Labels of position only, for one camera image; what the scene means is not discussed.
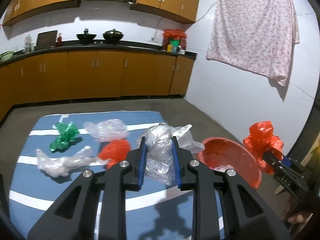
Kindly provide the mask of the person right hand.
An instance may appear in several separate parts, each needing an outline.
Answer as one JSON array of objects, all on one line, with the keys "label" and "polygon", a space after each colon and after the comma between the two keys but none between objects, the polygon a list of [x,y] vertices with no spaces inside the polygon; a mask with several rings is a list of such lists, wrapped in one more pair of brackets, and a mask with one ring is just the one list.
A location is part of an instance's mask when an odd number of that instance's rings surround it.
[{"label": "person right hand", "polygon": [[282,219],[289,222],[290,224],[305,224],[309,221],[309,218],[313,215],[313,213],[307,210],[293,213],[297,205],[298,200],[296,200],[295,197],[289,195],[288,201],[284,208]]}]

